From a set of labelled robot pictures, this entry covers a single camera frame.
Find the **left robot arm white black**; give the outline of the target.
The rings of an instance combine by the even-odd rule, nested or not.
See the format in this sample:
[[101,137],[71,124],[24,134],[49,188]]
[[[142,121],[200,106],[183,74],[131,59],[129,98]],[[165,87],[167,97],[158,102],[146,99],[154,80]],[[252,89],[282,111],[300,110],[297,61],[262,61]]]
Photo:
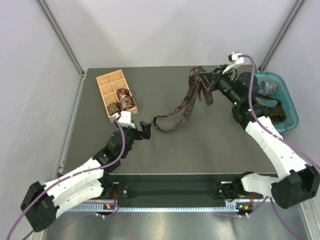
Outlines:
[[94,198],[109,198],[114,191],[110,173],[121,165],[134,141],[151,137],[151,123],[125,125],[117,121],[115,131],[106,145],[85,163],[54,180],[31,184],[20,209],[34,232],[48,228],[69,209]]

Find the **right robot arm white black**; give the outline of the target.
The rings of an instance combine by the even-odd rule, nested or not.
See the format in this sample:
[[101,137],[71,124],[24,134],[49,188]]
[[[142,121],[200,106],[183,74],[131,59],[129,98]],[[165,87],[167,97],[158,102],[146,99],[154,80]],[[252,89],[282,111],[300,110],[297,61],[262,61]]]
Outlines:
[[199,73],[208,92],[220,91],[233,104],[232,115],[237,123],[263,150],[276,170],[276,177],[244,172],[232,181],[239,198],[257,193],[273,198],[283,209],[300,204],[317,195],[320,174],[301,155],[284,143],[265,109],[256,101],[260,87],[255,74],[243,72],[235,80],[226,65],[211,72]]

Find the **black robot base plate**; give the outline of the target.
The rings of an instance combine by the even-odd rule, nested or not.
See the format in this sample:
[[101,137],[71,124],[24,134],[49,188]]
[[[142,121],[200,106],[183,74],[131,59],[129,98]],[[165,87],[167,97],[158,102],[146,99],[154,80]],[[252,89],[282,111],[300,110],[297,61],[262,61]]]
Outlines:
[[217,185],[231,182],[236,173],[111,174],[112,192],[98,200],[117,200],[128,208],[224,207]]

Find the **dark purple patterned tie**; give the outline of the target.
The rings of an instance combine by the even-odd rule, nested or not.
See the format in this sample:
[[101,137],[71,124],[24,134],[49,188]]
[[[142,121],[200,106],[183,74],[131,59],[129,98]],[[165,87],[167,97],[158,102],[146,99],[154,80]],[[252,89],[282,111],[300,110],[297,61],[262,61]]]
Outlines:
[[[205,69],[202,66],[195,66],[189,71],[188,90],[184,99],[182,100],[180,105],[178,105],[170,113],[165,115],[157,115],[153,118],[152,123],[156,130],[162,133],[172,133],[184,127],[191,117],[197,97],[199,97],[199,100],[201,100],[201,93],[203,94],[204,101],[207,106],[210,106],[214,103],[213,94],[210,91],[207,91],[206,87],[203,85],[201,78],[199,76],[200,73],[204,73],[204,72],[205,72]],[[181,115],[180,120],[173,127],[169,129],[162,129],[157,124],[157,119],[171,117],[177,114],[178,112],[180,112],[181,110],[184,110],[184,112]]]

